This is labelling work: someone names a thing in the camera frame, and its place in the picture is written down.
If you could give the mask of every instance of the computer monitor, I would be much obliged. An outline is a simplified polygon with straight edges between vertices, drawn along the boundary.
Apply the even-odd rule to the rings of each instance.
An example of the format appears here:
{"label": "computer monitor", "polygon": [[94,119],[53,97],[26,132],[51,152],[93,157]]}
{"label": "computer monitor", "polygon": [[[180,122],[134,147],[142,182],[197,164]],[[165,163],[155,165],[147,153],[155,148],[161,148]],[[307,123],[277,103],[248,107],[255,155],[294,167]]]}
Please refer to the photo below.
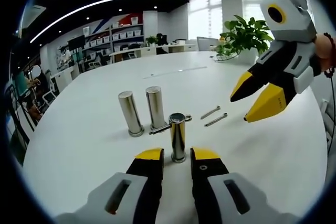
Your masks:
{"label": "computer monitor", "polygon": [[70,51],[75,50],[75,49],[80,48],[80,47],[83,47],[84,45],[85,45],[85,36],[84,35],[68,41],[68,46],[69,46]]}

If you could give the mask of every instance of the potted plant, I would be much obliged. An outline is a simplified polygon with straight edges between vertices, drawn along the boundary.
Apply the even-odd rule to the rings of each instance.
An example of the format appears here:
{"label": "potted plant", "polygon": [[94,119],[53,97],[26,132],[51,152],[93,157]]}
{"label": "potted plant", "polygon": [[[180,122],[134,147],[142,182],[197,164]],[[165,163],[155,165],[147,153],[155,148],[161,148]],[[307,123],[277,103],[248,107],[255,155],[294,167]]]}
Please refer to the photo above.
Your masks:
{"label": "potted plant", "polygon": [[269,28],[264,20],[255,20],[252,17],[246,22],[242,17],[234,16],[237,20],[224,22],[229,31],[220,34],[222,41],[215,49],[217,57],[230,59],[239,55],[241,62],[251,65],[257,55],[268,49],[266,42],[273,39],[266,32]]}
{"label": "potted plant", "polygon": [[149,36],[148,38],[146,38],[146,41],[151,47],[154,47],[155,44],[158,43],[158,38],[156,38],[155,36]]}

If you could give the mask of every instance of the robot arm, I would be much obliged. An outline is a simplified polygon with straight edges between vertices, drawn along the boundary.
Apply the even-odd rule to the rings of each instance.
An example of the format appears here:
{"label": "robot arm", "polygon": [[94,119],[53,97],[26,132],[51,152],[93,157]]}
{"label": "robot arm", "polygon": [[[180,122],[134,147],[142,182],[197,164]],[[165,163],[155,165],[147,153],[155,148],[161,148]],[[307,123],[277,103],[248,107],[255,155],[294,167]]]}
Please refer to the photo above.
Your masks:
{"label": "robot arm", "polygon": [[275,40],[241,76],[230,97],[232,102],[240,100],[269,83],[246,114],[247,122],[280,113],[321,73],[307,1],[264,0],[260,8]]}

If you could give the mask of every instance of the white table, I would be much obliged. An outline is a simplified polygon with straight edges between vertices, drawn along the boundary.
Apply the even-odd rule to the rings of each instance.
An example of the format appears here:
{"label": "white table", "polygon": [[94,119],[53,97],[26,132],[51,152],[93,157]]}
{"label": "white table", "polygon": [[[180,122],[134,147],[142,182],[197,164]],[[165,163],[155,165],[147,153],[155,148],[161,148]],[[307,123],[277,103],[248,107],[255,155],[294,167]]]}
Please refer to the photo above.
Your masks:
{"label": "white table", "polygon": [[168,52],[186,52],[186,51],[195,51],[196,45],[194,44],[174,44],[174,45],[163,45],[163,46],[153,46],[153,47],[139,47],[133,49],[122,50],[118,52],[113,52],[109,54],[111,56],[111,63],[115,63],[115,56],[120,54],[126,54],[129,52],[133,52],[136,54],[138,58],[146,57],[146,56],[153,56],[156,55],[156,49],[162,48],[167,50]]}
{"label": "white table", "polygon": [[[184,52],[133,59],[81,74],[52,103],[39,122],[24,161],[24,172],[36,198],[56,216],[73,212],[88,194],[115,172],[125,172],[134,156],[154,147],[165,149],[163,194],[157,223],[192,223],[197,218],[192,197],[189,149],[216,151],[230,172],[238,172],[263,190],[280,212],[302,216],[319,197],[327,167],[326,135],[310,88],[297,95],[284,112],[247,123],[245,113],[256,93],[235,103],[229,96],[247,67],[215,63],[211,52]],[[179,71],[198,68],[190,71]],[[145,97],[149,86],[161,86],[164,113],[189,113],[187,160],[171,163],[169,131],[149,136]],[[145,133],[132,138],[118,94],[132,90]],[[221,105],[228,117],[204,127],[200,116]]]}

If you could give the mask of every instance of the cable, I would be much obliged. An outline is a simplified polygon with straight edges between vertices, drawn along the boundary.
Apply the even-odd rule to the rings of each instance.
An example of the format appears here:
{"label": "cable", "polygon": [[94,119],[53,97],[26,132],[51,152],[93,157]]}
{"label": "cable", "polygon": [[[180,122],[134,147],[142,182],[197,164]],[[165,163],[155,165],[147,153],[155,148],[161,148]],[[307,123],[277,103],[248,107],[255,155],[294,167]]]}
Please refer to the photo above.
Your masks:
{"label": "cable", "polygon": [[335,120],[336,120],[335,91],[334,91],[334,84],[333,84],[332,78],[330,78],[330,81],[331,81],[331,90],[332,90],[332,100],[333,100],[333,105],[334,105],[334,127],[332,129],[331,140],[330,140],[330,145],[329,145],[329,149],[328,149],[328,155],[329,155],[329,152],[330,152],[330,149],[331,149],[332,140],[334,138],[335,127],[336,127],[336,123],[335,123]]}

